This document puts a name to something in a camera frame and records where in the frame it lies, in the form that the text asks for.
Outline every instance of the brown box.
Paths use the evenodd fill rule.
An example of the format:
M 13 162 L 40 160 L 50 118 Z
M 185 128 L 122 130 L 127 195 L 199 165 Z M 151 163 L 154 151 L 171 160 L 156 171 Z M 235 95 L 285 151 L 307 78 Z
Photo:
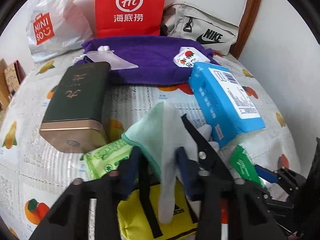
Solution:
M 0 60 L 0 104 L 3 110 L 6 110 L 9 103 L 9 90 L 4 77 L 4 70 L 7 67 L 4 59 Z

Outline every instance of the white wall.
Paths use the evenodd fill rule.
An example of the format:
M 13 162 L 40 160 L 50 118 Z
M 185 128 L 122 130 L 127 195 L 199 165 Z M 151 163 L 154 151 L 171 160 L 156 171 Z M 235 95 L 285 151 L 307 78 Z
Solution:
M 34 68 L 34 63 L 28 48 L 26 24 L 30 8 L 29 1 L 16 13 L 0 37 L 0 59 L 4 58 L 7 64 L 19 60 L 26 73 Z M 165 0 L 165 5 L 179 0 Z M 185 0 L 192 2 L 205 10 L 215 13 L 222 19 L 233 24 L 239 24 L 244 12 L 246 0 Z M 76 0 L 87 17 L 92 31 L 96 32 L 94 0 Z
M 287 0 L 262 0 L 239 58 L 281 111 L 308 174 L 320 137 L 320 46 Z

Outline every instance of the green wet wipes pack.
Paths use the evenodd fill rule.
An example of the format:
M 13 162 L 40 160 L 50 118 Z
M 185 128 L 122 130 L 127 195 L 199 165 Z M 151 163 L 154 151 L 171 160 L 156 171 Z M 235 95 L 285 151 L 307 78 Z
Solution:
M 129 159 L 133 146 L 119 139 L 84 155 L 93 179 L 100 179 L 109 171 L 116 170 L 119 163 Z
M 230 164 L 243 179 L 248 179 L 263 187 L 259 176 L 250 160 L 250 157 L 247 155 L 246 150 L 243 149 L 240 145 L 237 145 L 235 151 L 233 152 L 230 158 Z

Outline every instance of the newspaper print fabric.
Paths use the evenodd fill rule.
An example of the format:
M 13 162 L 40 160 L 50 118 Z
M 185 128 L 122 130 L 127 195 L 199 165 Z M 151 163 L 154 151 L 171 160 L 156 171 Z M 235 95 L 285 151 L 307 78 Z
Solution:
M 83 51 L 79 50 L 37 65 L 21 84 L 6 113 L 0 131 L 0 214 L 20 240 L 31 236 L 45 211 L 75 178 L 90 179 L 85 163 L 80 160 L 81 154 L 61 153 L 39 135 L 51 92 L 66 69 L 82 54 Z M 219 155 L 232 174 L 239 176 L 228 164 L 237 144 L 248 151 L 255 164 L 274 170 L 279 157 L 285 155 L 290 169 L 300 172 L 291 134 L 271 98 L 232 56 L 214 57 L 231 70 L 242 86 L 254 91 L 246 90 L 252 95 L 267 126 L 266 129 L 238 136 L 220 150 Z M 112 90 L 111 119 L 117 124 L 117 136 L 161 100 L 172 102 L 181 115 L 187 114 L 195 127 L 205 124 L 201 108 L 187 84 L 172 87 L 124 85 Z M 277 185 L 268 185 L 268 188 L 276 198 L 283 193 Z M 28 212 L 34 203 L 42 215 L 33 216 Z M 94 201 L 89 214 L 89 239 L 94 239 Z

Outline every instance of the white plastic bag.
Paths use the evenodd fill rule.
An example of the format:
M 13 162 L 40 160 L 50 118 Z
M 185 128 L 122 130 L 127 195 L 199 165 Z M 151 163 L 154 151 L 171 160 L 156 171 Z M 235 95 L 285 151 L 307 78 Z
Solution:
M 35 63 L 81 48 L 92 31 L 74 0 L 34 0 L 27 23 L 29 48 Z

